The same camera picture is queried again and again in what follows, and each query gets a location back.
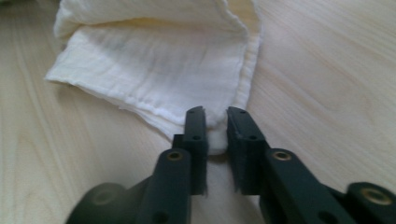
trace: white muslin cloth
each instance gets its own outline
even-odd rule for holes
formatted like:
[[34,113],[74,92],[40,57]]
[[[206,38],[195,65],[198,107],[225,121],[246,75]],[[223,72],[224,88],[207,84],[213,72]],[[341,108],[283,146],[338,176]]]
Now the white muslin cloth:
[[170,139],[205,108],[210,154],[225,150],[226,109],[245,108],[262,24],[254,0],[63,0],[67,43],[46,80],[135,112]]

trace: white cloth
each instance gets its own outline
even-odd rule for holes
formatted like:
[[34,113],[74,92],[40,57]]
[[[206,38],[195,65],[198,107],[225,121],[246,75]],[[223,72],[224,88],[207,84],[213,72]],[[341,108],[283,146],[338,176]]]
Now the white cloth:
[[245,108],[261,41],[250,0],[63,0],[66,49],[46,80],[131,110],[169,138],[202,105],[210,154],[224,151],[228,106]]

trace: wood grain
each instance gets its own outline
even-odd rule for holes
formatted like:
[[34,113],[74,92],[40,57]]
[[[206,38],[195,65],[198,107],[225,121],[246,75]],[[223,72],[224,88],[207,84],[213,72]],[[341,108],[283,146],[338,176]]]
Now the wood grain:
[[[248,110],[273,147],[323,183],[396,192],[396,3],[260,0],[265,36]],[[169,142],[142,119],[43,80],[62,45],[55,10],[0,7],[0,223],[64,223],[91,187],[150,175]],[[264,223],[233,192],[226,156],[208,165],[192,223]]]

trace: wooden table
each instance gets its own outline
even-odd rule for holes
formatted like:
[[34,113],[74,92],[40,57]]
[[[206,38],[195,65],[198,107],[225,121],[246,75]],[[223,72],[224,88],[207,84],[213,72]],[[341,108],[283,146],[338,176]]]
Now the wooden table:
[[[396,3],[260,0],[265,37],[247,110],[272,147],[323,183],[396,192]],[[55,10],[0,7],[0,223],[64,223],[103,182],[130,187],[170,147],[138,116],[43,80],[61,44]],[[192,223],[264,223],[257,197],[233,192],[227,156],[208,164]]]

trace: brass screw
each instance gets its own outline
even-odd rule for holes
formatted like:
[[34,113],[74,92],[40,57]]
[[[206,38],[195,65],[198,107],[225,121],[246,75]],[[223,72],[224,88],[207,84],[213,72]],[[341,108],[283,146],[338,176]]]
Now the brass screw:
[[291,160],[291,155],[287,152],[276,151],[273,153],[273,157],[279,161],[289,161]]
[[177,151],[169,152],[166,155],[166,158],[168,158],[169,161],[180,161],[183,158],[183,154]]
[[364,196],[365,199],[367,199],[371,203],[376,203],[380,205],[392,204],[392,199],[378,189],[372,189],[372,188],[361,189],[361,194]]

